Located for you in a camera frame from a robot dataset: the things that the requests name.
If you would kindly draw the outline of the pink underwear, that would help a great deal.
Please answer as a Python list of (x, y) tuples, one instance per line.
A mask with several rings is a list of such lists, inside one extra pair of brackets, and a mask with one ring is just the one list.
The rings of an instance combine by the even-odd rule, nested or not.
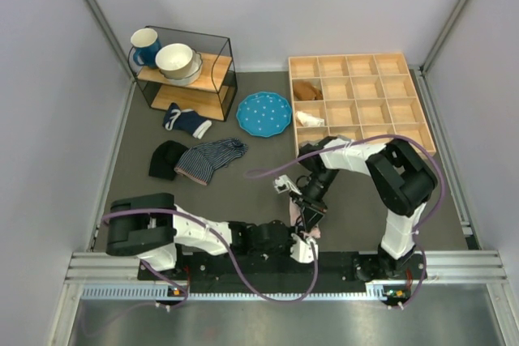
[(296, 231), (296, 228), (294, 226), (295, 216), (296, 216), (294, 199), (290, 200), (289, 212), (290, 212), (290, 226), (294, 230), (294, 233), (298, 234), (300, 237), (313, 237), (315, 239), (321, 238), (321, 232), (320, 232), (319, 225), (317, 228), (314, 228), (310, 233), (298, 233)]

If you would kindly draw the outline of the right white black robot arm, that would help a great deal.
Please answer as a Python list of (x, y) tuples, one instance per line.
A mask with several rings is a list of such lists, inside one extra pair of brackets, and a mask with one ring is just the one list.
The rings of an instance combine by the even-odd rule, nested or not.
[(310, 172), (307, 183), (290, 191), (290, 218), (298, 235), (313, 234), (328, 208), (324, 196), (341, 170), (370, 177), (388, 209), (381, 243), (374, 258), (354, 259), (362, 281), (395, 278), (414, 253), (414, 229), (438, 184), (436, 175), (403, 139), (354, 145), (351, 139), (328, 136), (300, 145), (299, 164)]

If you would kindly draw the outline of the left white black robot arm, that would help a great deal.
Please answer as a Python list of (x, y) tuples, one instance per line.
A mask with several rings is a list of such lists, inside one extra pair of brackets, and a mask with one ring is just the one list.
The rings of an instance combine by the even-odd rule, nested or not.
[(109, 228), (108, 255), (140, 258), (170, 279), (183, 271), (184, 246), (212, 256), (231, 250), (246, 256), (283, 254), (300, 263), (312, 260), (306, 243), (279, 220), (214, 222), (181, 209), (167, 193), (115, 201), (103, 222)]

